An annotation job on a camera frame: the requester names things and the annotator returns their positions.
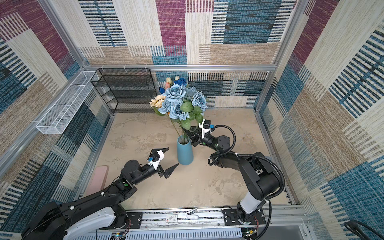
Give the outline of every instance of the beige floor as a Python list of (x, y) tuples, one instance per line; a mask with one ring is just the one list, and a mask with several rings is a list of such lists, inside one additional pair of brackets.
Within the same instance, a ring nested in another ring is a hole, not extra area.
[[(262, 152), (269, 156), (251, 109), (208, 109), (205, 118), (214, 125), (225, 124), (235, 131), (237, 140), (234, 151)], [(231, 136), (232, 140), (231, 133), (224, 128), (216, 129), (213, 135)], [(170, 120), (165, 116), (116, 114), (96, 166), (109, 166), (108, 185), (120, 174), (128, 160), (136, 159), (139, 163), (145, 163), (151, 149), (169, 147), (161, 161), (166, 169), (177, 163), (177, 137)], [(190, 165), (179, 165), (168, 179), (156, 174), (139, 183), (137, 192), (122, 205), (126, 209), (236, 205), (247, 192), (241, 173), (209, 166), (207, 159), (213, 153), (210, 148), (197, 146), (193, 152), (194, 161)], [(272, 203), (287, 204), (285, 192), (273, 198)]]

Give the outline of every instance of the red wire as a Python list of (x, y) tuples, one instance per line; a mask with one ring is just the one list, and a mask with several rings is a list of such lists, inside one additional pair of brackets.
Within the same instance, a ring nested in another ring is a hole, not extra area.
[(256, 227), (256, 230), (259, 228), (259, 221), (257, 220), (257, 218), (255, 217), (255, 220), (257, 222), (257, 227)]
[(129, 225), (127, 226), (127, 228), (125, 229), (125, 231), (124, 231), (124, 235), (125, 234), (127, 234), (128, 232), (129, 232), (129, 230), (131, 229), (131, 220), (130, 219), (128, 219), (129, 220)]

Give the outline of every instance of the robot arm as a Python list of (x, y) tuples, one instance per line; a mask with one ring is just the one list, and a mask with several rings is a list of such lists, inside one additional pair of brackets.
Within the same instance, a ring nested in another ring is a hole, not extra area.
[(127, 215), (120, 203), (137, 191), (135, 184), (158, 173), (166, 179), (179, 165), (163, 170), (160, 161), (169, 148), (152, 149), (148, 164), (128, 161), (110, 186), (87, 197), (58, 205), (44, 205), (22, 232), (23, 240), (71, 240), (103, 227), (123, 228)]
[(191, 127), (191, 131), (183, 129), (183, 131), (191, 139), (191, 144), (204, 145), (214, 149), (216, 152), (208, 159), (209, 165), (218, 167), (229, 167), (241, 172), (244, 182), (247, 186), (248, 193), (237, 204), (237, 215), (239, 221), (249, 224), (254, 217), (256, 211), (259, 211), (268, 200), (280, 194), (285, 185), (285, 180), (281, 170), (262, 153), (255, 154), (238, 154), (232, 152), (236, 136), (233, 130), (233, 144), (230, 145), (230, 138), (227, 136), (214, 137), (211, 133), (215, 130), (215, 126), (210, 120), (203, 120), (199, 127)]

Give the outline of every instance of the green leaf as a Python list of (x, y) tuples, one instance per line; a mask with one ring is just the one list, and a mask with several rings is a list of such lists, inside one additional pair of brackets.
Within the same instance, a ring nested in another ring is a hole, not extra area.
[(180, 110), (182, 110), (183, 112), (186, 112), (186, 113), (192, 112), (192, 110), (193, 110), (192, 103), (188, 101), (186, 103), (181, 104)]
[(203, 111), (201, 110), (201, 108), (199, 106), (195, 106), (195, 108), (193, 109), (192, 113), (197, 115), (199, 113), (202, 113)]
[(184, 120), (181, 120), (180, 121), (180, 124), (183, 128), (185, 128), (186, 130), (189, 130), (191, 128), (191, 121), (187, 118), (185, 121)]
[(159, 115), (159, 116), (164, 116), (164, 115), (165, 115), (165, 114), (160, 113), (160, 112), (158, 111), (157, 108), (153, 108), (153, 110), (154, 110), (155, 113), (156, 113), (157, 115)]
[(196, 122), (197, 123), (202, 123), (203, 122), (203, 116), (199, 113), (195, 116)]
[(195, 114), (189, 113), (189, 120), (192, 121), (193, 119), (195, 119)]

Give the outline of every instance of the white wire basket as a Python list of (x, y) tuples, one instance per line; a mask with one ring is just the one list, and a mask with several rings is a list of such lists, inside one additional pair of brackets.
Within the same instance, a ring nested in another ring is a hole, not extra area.
[(47, 111), (36, 128), (43, 134), (62, 134), (92, 90), (94, 71), (83, 71)]

